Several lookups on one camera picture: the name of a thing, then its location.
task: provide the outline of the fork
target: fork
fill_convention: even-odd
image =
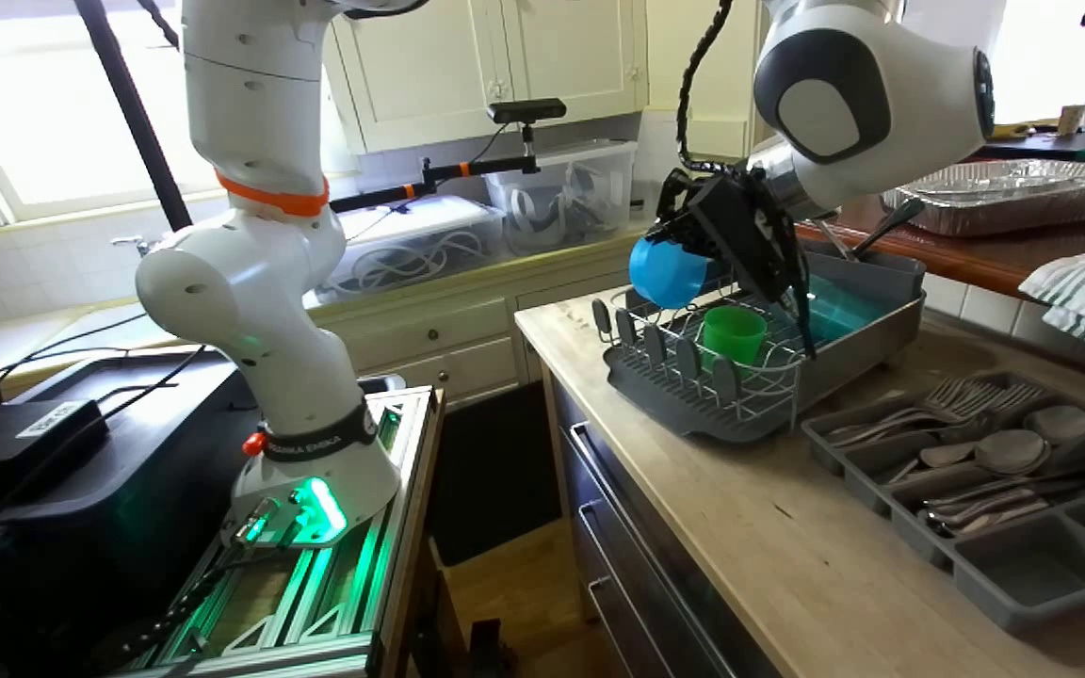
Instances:
[[[964,421],[973,416],[973,408],[969,408],[969,391],[975,389],[975,379],[949,379],[949,384],[939,384],[929,391],[921,391],[915,403],[908,408],[898,408],[890,413],[880,413],[876,421],[871,425],[840,425],[832,430],[830,438],[840,445],[840,446],[850,446],[850,445],[866,445],[866,440],[876,440],[876,438],[890,438],[898,430],[908,430],[908,425],[949,425],[949,421]]]

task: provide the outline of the white cabinet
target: white cabinet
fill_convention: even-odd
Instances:
[[[645,105],[645,0],[429,0],[336,21],[322,71],[363,149],[491,136],[491,101],[566,97],[566,120]]]
[[[440,384],[447,411],[540,379],[512,312],[624,283],[635,226],[566,253],[502,259],[447,278],[311,310],[348,337],[356,372]]]

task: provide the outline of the tray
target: tray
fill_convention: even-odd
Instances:
[[[1024,632],[1082,610],[1085,430],[1048,440],[1048,460],[1019,473],[994,473],[975,460],[926,472],[920,450],[940,445],[975,445],[1004,430],[1040,430],[1040,411],[1085,411],[1085,403],[1004,369],[973,372],[955,384],[984,384],[989,398],[975,403],[988,408],[964,411],[944,425],[920,425],[859,445],[840,445],[840,433],[856,433],[856,425],[876,421],[908,403],[921,403],[940,389],[832,411],[801,421],[808,457],[830,467],[866,509],[875,509],[920,558],[949,573],[964,598],[973,598],[994,626]],[[939,519],[940,513],[935,509],[944,509],[944,495],[955,505],[955,495],[978,484],[998,489],[1002,505],[988,500],[984,513],[975,500],[969,500],[975,519],[944,528]]]
[[[890,207],[920,200],[915,229],[998,238],[1085,223],[1085,160],[960,160],[885,193]]]

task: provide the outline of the window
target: window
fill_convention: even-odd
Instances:
[[[213,193],[213,174],[189,139],[179,52],[139,2],[106,8],[179,193]],[[0,226],[149,200],[153,189],[75,2],[0,2]]]
[[[994,120],[1045,120],[1085,101],[1085,0],[905,0],[905,21],[978,46],[994,71]]]

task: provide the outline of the kitchen counter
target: kitchen counter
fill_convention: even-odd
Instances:
[[[844,243],[859,243],[871,238],[871,226],[880,217],[876,203],[856,203],[832,226]],[[800,226],[801,241],[826,241],[821,229]],[[1040,262],[1085,253],[1085,223],[1077,226],[1045,226],[1002,238],[939,238],[926,229],[893,229],[871,253],[880,256],[911,256],[921,259],[926,271],[973,283],[984,290],[998,290],[1016,298],[1019,278],[1029,278]]]
[[[1008,635],[818,467],[800,433],[724,446],[635,411],[608,384],[586,298],[517,323],[780,672],[1085,672],[1085,610]],[[1024,369],[1085,403],[1085,372],[926,312],[908,349],[818,411],[975,369]]]

